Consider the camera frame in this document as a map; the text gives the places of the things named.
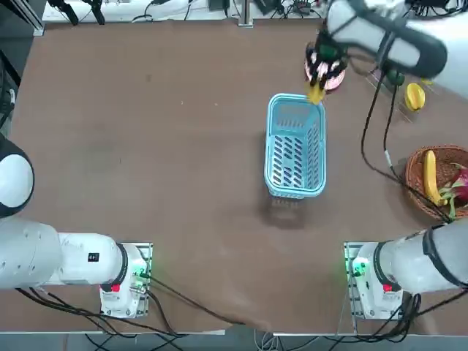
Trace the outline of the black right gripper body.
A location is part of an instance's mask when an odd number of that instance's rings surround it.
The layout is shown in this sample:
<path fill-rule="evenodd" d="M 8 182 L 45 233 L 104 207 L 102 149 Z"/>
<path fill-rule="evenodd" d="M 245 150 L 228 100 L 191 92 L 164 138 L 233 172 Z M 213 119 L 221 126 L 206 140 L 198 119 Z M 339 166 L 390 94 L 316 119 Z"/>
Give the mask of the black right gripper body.
<path fill-rule="evenodd" d="M 321 63 L 326 63 L 333 65 L 338 62 L 341 65 L 347 66 L 345 46 L 334 40 L 326 31 L 320 31 L 317 35 L 314 52 L 316 54 L 315 64 L 321 65 Z"/>

